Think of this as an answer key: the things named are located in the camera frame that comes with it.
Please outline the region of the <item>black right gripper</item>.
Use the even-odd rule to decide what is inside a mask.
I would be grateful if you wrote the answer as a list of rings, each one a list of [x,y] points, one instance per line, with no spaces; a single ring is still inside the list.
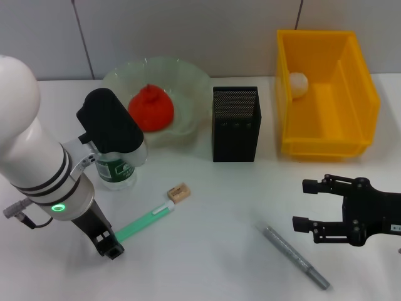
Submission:
[[[375,189],[367,178],[325,174],[321,181],[304,179],[306,194],[327,193],[343,198],[343,221],[323,222],[293,216],[295,232],[313,234],[320,243],[363,246],[377,234],[401,236],[401,193]]]

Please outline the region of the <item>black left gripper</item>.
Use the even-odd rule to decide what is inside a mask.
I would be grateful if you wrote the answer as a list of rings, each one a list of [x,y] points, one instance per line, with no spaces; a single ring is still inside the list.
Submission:
[[[101,256],[114,260],[124,253],[124,247],[117,240],[111,224],[97,202],[92,202],[91,206],[72,222],[95,244],[95,248]]]

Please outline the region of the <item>clear bottle with green label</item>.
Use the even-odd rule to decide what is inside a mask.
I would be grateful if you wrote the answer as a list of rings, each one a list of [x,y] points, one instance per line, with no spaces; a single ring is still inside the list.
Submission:
[[[136,169],[121,159],[101,156],[95,165],[103,185],[112,191],[126,189],[137,181]]]

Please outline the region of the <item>beige eraser block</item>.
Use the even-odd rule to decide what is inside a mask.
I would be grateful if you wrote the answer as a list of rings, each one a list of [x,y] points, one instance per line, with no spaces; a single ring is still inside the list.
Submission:
[[[177,204],[190,196],[190,189],[185,183],[181,183],[167,191],[168,198]]]

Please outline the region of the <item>white paper ball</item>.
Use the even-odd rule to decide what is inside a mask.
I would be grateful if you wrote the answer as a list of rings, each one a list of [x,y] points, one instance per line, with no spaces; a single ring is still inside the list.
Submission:
[[[304,73],[293,72],[289,74],[289,85],[291,96],[300,98],[308,91],[309,81]]]

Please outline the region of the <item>orange fruit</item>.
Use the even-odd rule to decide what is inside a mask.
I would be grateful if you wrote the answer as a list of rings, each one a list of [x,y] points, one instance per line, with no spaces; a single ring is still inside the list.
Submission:
[[[174,105],[167,93],[156,85],[143,87],[128,104],[128,112],[144,132],[169,126],[174,119]]]

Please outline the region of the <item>grey marker pen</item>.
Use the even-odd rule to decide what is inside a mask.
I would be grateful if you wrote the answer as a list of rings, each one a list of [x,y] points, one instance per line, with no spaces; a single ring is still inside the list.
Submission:
[[[304,258],[293,246],[291,246],[277,231],[263,221],[256,223],[259,232],[290,260],[299,270],[301,270],[310,280],[312,280],[322,290],[328,290],[331,285],[316,268]]]

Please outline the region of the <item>black mesh pen holder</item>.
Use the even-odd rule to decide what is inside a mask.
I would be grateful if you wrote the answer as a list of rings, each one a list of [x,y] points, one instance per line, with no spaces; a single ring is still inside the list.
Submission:
[[[257,87],[214,87],[213,161],[253,162],[261,119]]]

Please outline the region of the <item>green glass fruit bowl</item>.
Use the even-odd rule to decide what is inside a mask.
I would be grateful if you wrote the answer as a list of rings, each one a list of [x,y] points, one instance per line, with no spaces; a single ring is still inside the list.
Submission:
[[[156,56],[124,63],[102,80],[102,86],[110,89],[124,107],[147,84],[166,92],[175,110],[166,129],[144,134],[147,146],[177,146],[194,139],[200,124],[211,116],[212,83],[208,74],[184,60]]]

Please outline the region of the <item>yellow plastic bin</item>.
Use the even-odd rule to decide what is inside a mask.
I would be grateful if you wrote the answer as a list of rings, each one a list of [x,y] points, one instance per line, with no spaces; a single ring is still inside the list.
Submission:
[[[279,29],[275,99],[282,154],[307,161],[362,155],[375,135],[380,97],[352,31]],[[289,74],[309,88],[291,96]]]

